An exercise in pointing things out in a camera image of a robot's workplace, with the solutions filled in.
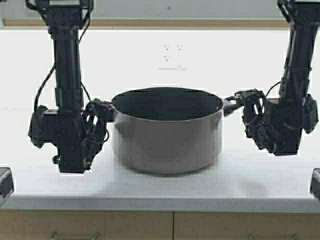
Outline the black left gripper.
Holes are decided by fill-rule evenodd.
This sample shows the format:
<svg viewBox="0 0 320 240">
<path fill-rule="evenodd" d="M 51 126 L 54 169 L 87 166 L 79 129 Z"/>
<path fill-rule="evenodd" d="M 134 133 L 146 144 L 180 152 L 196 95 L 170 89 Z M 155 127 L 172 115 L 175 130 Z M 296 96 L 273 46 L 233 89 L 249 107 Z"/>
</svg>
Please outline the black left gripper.
<svg viewBox="0 0 320 240">
<path fill-rule="evenodd" d="M 95 98 L 84 111 L 60 111 L 44 105 L 32 114 L 28 136 L 37 148 L 52 144 L 57 155 L 52 162 L 61 173 L 83 174 L 91 169 L 95 156 L 100 152 L 100 120 L 113 123 L 116 109 L 108 101 Z"/>
</svg>

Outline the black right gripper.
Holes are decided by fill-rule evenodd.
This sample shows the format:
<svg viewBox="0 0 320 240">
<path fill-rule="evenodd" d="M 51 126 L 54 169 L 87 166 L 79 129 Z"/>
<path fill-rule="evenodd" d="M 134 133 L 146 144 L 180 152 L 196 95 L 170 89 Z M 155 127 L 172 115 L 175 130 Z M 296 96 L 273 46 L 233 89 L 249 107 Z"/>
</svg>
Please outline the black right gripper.
<svg viewBox="0 0 320 240">
<path fill-rule="evenodd" d="M 266 98 L 256 88 L 238 91 L 234 96 L 244 107 L 245 134 L 259 150 L 275 156 L 296 155 L 302 131 L 310 134 L 316 127 L 316 100 L 310 94 L 302 106 Z"/>
</svg>

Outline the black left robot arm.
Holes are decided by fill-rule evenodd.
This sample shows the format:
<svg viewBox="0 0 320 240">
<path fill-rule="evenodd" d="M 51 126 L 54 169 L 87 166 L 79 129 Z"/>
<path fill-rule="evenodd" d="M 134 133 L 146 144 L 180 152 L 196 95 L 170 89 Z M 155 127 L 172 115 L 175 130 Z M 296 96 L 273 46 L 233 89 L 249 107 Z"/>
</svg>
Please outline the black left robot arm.
<svg viewBox="0 0 320 240">
<path fill-rule="evenodd" d="M 91 21 L 94 3 L 51 3 L 49 0 L 27 0 L 28 9 L 37 12 L 48 28 L 53 41 L 56 75 L 56 108 L 49 109 L 34 102 L 28 136 L 37 148 L 49 143 L 56 147 L 52 161 L 61 173 L 82 174 L 91 169 L 95 156 L 109 139 L 107 124 L 115 109 L 110 102 L 88 96 L 81 80 L 80 30 Z"/>
</svg>

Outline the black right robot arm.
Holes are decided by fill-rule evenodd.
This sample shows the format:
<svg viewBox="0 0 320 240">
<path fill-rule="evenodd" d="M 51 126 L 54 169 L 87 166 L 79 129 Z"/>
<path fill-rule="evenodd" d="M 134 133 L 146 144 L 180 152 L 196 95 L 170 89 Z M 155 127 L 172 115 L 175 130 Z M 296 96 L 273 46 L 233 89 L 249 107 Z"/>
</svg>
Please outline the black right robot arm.
<svg viewBox="0 0 320 240">
<path fill-rule="evenodd" d="M 259 150 L 275 156 L 298 153 L 302 132 L 311 133 L 319 122 L 317 102 L 308 93 L 320 4 L 311 0 L 279 0 L 277 6 L 290 24 L 290 36 L 279 96 L 269 98 L 257 89 L 238 91 L 232 97 L 243 107 L 247 138 Z"/>
</svg>

